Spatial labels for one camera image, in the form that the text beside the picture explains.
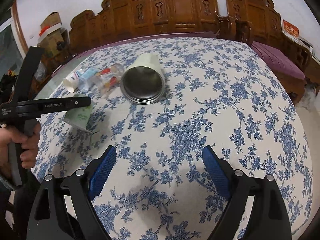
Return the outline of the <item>left hand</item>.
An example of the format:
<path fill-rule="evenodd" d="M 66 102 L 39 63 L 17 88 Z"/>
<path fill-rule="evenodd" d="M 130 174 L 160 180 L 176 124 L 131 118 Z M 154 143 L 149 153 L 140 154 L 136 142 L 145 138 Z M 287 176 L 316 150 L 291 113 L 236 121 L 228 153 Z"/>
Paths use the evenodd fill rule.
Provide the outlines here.
<path fill-rule="evenodd" d="M 1 128 L 1 174 L 7 178 L 11 177 L 11 168 L 8 161 L 8 144 L 10 142 L 21 144 L 24 150 L 20 156 L 23 168 L 30 169 L 35 166 L 36 157 L 39 152 L 40 131 L 41 125 L 38 121 L 34 126 L 31 137 L 26 136 L 12 126 Z"/>

